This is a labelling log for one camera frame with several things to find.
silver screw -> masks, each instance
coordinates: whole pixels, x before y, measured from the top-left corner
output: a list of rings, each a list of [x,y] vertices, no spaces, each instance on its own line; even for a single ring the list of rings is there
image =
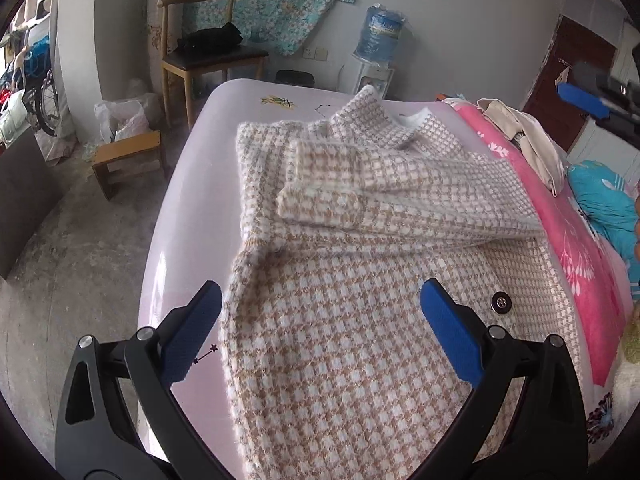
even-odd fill
[[[151,336],[153,334],[154,334],[153,328],[151,328],[150,326],[143,326],[140,330],[138,330],[136,337],[140,341],[146,341],[147,339],[151,339]]]
[[[498,325],[491,325],[489,327],[489,336],[493,339],[504,339],[507,335],[507,331]]]
[[[564,339],[562,339],[558,334],[550,335],[549,342],[556,348],[560,348],[562,347],[562,345],[564,345]]]
[[[80,348],[87,348],[91,343],[94,342],[94,338],[90,335],[83,335],[78,341],[78,346]]]

pink blanket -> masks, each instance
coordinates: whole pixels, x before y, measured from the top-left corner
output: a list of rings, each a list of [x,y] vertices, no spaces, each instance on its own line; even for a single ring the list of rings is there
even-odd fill
[[[473,105],[455,109],[498,157],[509,159],[540,216],[574,295],[587,339],[593,383],[604,386],[625,326],[622,299],[599,244],[572,206],[565,183],[554,198],[520,151]]]

beige garment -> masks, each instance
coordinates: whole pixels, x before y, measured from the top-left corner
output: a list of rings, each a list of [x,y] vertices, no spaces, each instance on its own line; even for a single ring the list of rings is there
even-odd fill
[[[524,134],[515,141],[522,155],[553,196],[558,196],[564,186],[565,174],[562,157],[558,153],[560,147],[546,134],[538,120],[498,99],[480,99],[478,107],[507,139],[513,140],[516,134]]]
[[[371,87],[330,121],[242,124],[237,150],[220,341],[250,480],[405,479],[425,459],[470,391],[421,313],[429,278],[487,325],[561,334],[582,380],[573,300],[507,160],[467,153],[434,116],[395,124]]]

bicycle wheel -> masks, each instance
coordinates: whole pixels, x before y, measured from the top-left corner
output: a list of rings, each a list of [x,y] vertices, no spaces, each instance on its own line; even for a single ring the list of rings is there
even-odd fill
[[[56,135],[56,126],[60,122],[58,92],[53,81],[53,72],[49,70],[42,80],[42,86],[35,95],[35,112],[43,131],[50,136]]]

gray floor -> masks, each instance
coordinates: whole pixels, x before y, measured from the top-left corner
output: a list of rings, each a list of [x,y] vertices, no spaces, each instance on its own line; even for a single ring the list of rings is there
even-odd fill
[[[174,165],[184,128],[164,135]],[[136,329],[146,254],[166,191],[157,171],[124,182],[107,202],[76,151],[52,168],[63,199],[0,278],[0,390],[53,463],[60,392],[78,338],[107,342]],[[124,391],[133,410],[133,390]]]

